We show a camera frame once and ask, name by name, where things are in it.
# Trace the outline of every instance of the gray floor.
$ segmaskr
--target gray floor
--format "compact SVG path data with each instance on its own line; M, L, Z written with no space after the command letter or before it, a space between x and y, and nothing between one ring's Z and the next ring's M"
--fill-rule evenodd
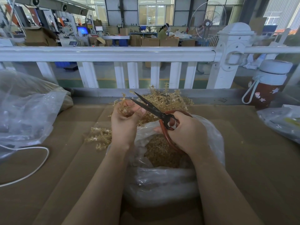
M180 79L185 79L187 62L182 62ZM42 78L42 74L35 62L14 62L14 66L17 71L33 75L38 78ZM81 79L79 71L67 72L63 68L57 68L55 63L51 63L52 69L57 79ZM128 79L128 71L126 64L123 65L124 77ZM115 79L115 69L113 62L94 62L97 79ZM163 63L160 68L160 79L170 78L170 63ZM208 80L211 70L211 64L199 63L198 71L196 71L195 79ZM255 70L245 69L239 67L236 76L253 76ZM151 68L146 68L145 64L142 64L142 72L139 72L139 79L149 79L151 76Z

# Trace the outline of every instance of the black hair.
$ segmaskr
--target black hair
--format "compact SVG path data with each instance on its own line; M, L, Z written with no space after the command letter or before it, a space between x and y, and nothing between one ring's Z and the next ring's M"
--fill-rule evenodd
M160 28L160 30L159 30L159 31L163 30L163 28L164 28L164 27L167 27L167 28L169 28L170 26L169 26L169 24L168 24L168 23L166 23L164 26L162 26L162 27Z

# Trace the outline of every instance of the white fence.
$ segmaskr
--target white fence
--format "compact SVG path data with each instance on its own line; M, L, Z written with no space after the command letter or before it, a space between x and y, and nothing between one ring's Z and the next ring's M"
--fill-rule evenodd
M250 53L300 53L300 47L252 47L254 32L244 23L234 23L219 32L216 47L0 47L0 68L11 68L14 61L34 61L43 77L57 83L50 62L76 61L85 88L98 88L93 62L114 62L117 88L125 88L127 62L130 88L139 88L138 62L151 62L151 85L159 87L160 64L171 62L170 88L179 87L182 62L188 62L184 88L192 88L197 62L213 62L207 89L230 88L238 65ZM293 80L299 80L297 68Z

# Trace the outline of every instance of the scissors blade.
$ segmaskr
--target scissors blade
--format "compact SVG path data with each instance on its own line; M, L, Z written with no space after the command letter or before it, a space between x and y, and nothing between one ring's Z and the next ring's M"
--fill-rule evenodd
M159 117L161 119L161 114L162 114L161 111L158 112L157 110L153 109L151 106L149 106L149 105L147 106L146 104L141 103L141 102L139 102L139 101L137 101L135 99L131 99L131 100L133 102L135 102L137 105L139 105L140 107L144 108L146 111L154 114L155 116L157 116L157 117Z
M145 104L148 104L148 106L152 107L152 109L156 110L157 112L160 112L161 111L156 107L154 106L151 102L149 102L147 99L145 99L143 96L137 94L136 92L134 92Z

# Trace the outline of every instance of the green shirt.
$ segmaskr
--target green shirt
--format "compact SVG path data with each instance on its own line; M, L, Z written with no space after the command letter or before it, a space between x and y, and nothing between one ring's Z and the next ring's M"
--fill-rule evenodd
M159 33L158 33L158 38L159 39L167 39L167 34L166 34L166 32L165 32L165 30L161 30Z

